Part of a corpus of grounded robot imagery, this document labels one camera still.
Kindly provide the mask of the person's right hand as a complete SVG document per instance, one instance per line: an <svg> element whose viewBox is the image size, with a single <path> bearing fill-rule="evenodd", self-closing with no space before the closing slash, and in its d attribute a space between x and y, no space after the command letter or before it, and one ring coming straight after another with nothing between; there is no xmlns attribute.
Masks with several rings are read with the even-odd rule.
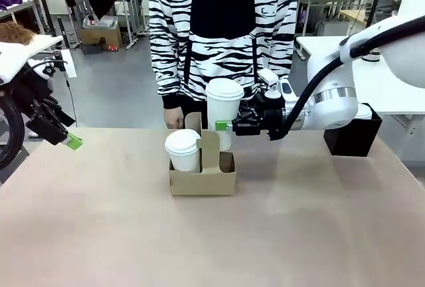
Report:
<svg viewBox="0 0 425 287"><path fill-rule="evenodd" d="M164 109L164 121L169 129L184 128L184 115L181 107L173 109Z"/></svg>

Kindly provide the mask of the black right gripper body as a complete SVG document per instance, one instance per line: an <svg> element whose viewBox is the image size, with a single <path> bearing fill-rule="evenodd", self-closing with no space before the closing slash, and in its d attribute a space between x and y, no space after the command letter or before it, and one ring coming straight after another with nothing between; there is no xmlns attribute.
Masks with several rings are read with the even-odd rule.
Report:
<svg viewBox="0 0 425 287"><path fill-rule="evenodd" d="M272 99L264 96L262 109L262 130L267 130L269 135L286 135L284 130L284 98L280 96Z"/></svg>

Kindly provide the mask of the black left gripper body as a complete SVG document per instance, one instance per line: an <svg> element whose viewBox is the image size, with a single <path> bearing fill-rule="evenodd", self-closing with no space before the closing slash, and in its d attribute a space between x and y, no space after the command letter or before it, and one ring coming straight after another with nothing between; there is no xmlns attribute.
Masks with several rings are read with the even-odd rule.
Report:
<svg viewBox="0 0 425 287"><path fill-rule="evenodd" d="M29 118L44 119L58 128L69 128L76 122L74 118L63 111L58 100L53 97L19 102L19 109Z"/></svg>

